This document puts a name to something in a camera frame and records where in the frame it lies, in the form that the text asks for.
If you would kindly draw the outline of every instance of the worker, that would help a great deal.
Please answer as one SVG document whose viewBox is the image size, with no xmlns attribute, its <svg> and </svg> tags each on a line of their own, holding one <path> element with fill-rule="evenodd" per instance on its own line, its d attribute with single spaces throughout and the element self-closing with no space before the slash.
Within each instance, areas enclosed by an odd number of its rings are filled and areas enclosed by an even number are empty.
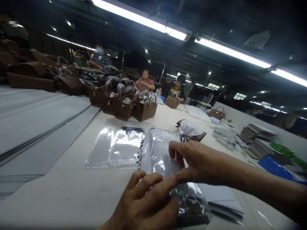
<svg viewBox="0 0 307 230">
<path fill-rule="evenodd" d="M 183 169 L 165 179 L 157 173 L 146 175 L 143 170 L 133 173 L 113 215 L 98 230 L 172 229 L 179 211 L 177 198 L 173 196 L 163 208 L 156 208 L 175 186 L 187 182 L 241 190 L 305 224 L 306 186 L 264 172 L 196 141 L 172 141 L 169 154 Z M 184 168 L 184 159 L 188 168 Z"/>
<path fill-rule="evenodd" d="M 139 87 L 140 85 L 146 86 L 150 90 L 155 89 L 154 81 L 149 78 L 149 70 L 148 69 L 144 70 L 143 73 L 142 73 L 142 77 L 139 78 L 135 82 L 136 87 Z"/>
<path fill-rule="evenodd" d="M 99 45 L 96 45 L 96 52 L 91 58 L 91 61 L 87 61 L 87 63 L 97 69 L 103 70 L 105 66 L 112 65 L 111 58 L 107 55 L 108 53 L 108 44 L 104 41 L 100 41 Z"/>
<path fill-rule="evenodd" d="M 185 100 L 184 84 L 185 84 L 185 76 L 180 75 L 179 77 L 177 77 L 175 84 L 171 87 L 168 94 L 164 95 L 164 97 L 167 98 L 168 96 L 171 96 L 173 93 L 178 93 L 179 101 L 183 102 Z"/>
</svg>

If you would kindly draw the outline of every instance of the stack of paper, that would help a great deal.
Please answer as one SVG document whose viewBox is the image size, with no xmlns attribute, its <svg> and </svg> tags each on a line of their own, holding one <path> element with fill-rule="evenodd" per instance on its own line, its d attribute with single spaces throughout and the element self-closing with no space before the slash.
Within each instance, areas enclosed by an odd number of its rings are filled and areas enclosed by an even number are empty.
<svg viewBox="0 0 307 230">
<path fill-rule="evenodd" d="M 235 220 L 242 220 L 244 211 L 231 188 L 198 184 L 212 211 Z"/>
</svg>

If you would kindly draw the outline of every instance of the plastic packet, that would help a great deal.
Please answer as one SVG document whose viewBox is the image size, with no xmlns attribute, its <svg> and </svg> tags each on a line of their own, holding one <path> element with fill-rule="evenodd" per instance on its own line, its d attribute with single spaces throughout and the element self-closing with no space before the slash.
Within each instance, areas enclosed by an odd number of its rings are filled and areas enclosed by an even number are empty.
<svg viewBox="0 0 307 230">
<path fill-rule="evenodd" d="M 146 131 L 154 127 L 147 122 L 107 119 L 88 156 L 86 168 L 138 168 L 140 145 Z"/>
<path fill-rule="evenodd" d="M 147 132 L 141 149 L 140 169 L 147 174 L 157 172 L 163 178 L 175 175 L 181 170 L 176 159 L 169 157 L 170 141 L 180 142 L 178 133 L 152 128 Z M 208 224 L 212 218 L 211 209 L 198 184 L 186 183 L 176 186 L 171 192 L 179 202 L 179 213 L 174 228 Z"/>
<path fill-rule="evenodd" d="M 237 138 L 233 132 L 220 127 L 215 127 L 213 129 L 213 136 L 216 137 L 217 141 L 220 142 L 222 145 L 224 145 L 231 151 L 234 150 L 235 145 L 237 143 Z"/>
</svg>

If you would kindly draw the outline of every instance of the plastic bag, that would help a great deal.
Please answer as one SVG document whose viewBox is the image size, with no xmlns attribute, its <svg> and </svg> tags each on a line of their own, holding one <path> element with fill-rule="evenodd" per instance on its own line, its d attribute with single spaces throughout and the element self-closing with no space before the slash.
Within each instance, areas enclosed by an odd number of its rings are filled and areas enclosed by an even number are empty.
<svg viewBox="0 0 307 230">
<path fill-rule="evenodd" d="M 213 129 L 213 134 L 214 137 L 217 138 L 217 141 L 220 142 L 222 145 L 230 149 L 231 151 L 234 150 L 235 145 L 237 143 L 236 135 L 227 130 L 223 129 L 220 127 L 215 127 Z"/>
<path fill-rule="evenodd" d="M 178 133 L 158 128 L 147 132 L 142 146 L 140 168 L 147 174 L 157 172 L 163 178 L 172 176 L 181 170 L 176 159 L 169 157 L 170 141 L 180 142 Z M 175 187 L 170 195 L 179 202 L 179 213 L 174 228 L 208 224 L 212 218 L 210 207 L 196 183 L 187 183 Z"/>
<path fill-rule="evenodd" d="M 147 122 L 107 119 L 85 162 L 85 167 L 138 168 L 141 142 L 146 131 L 152 127 L 154 125 Z"/>
</svg>

